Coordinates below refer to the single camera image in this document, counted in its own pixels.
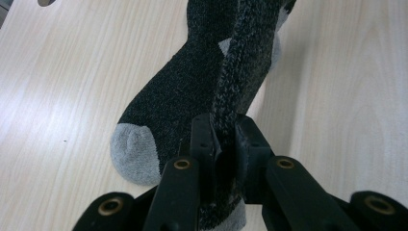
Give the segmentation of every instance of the light wood surface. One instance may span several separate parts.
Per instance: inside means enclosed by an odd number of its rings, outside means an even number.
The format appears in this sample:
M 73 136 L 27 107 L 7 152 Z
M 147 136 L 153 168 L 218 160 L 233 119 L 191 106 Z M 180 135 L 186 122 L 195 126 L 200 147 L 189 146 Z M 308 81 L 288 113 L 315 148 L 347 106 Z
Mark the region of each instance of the light wood surface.
M 0 230 L 70 230 L 103 193 L 130 100 L 187 38 L 187 0 L 14 1 L 0 30 Z M 298 0 L 251 115 L 278 155 L 348 200 L 408 206 L 408 2 Z M 260 207 L 245 230 L 265 230 Z

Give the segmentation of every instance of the wood grain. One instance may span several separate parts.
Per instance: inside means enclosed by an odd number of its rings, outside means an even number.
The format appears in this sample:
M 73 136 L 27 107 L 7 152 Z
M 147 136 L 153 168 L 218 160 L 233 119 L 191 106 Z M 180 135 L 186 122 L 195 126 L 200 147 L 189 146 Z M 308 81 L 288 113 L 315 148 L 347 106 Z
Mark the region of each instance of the wood grain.
M 14 1 L 0 30 L 0 230 L 69 230 L 103 193 L 130 100 L 187 38 L 187 0 Z M 330 193 L 408 206 L 408 2 L 299 0 L 251 109 Z M 245 230 L 265 230 L 259 206 Z

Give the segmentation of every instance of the wooden table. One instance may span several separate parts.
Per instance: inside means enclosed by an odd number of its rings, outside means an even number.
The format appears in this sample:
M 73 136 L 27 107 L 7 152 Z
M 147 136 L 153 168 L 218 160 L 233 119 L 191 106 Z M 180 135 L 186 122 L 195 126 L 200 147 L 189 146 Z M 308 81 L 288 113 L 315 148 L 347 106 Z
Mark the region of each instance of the wooden table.
M 187 38 L 187 0 L 14 1 L 0 31 L 0 230 L 69 230 L 103 193 L 130 100 Z M 250 115 L 342 199 L 408 206 L 408 2 L 298 0 Z M 265 230 L 248 206 L 245 230 Z

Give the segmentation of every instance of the table surface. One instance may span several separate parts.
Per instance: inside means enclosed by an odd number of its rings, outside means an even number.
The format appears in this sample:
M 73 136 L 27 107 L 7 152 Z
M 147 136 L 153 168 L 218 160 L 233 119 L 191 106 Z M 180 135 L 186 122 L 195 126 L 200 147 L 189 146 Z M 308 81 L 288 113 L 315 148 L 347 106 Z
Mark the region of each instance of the table surface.
M 14 1 L 0 30 L 0 230 L 69 230 L 103 193 L 131 99 L 187 39 L 187 0 Z M 277 155 L 348 200 L 408 206 L 408 1 L 298 0 L 250 115 Z M 245 230 L 265 230 L 260 206 Z

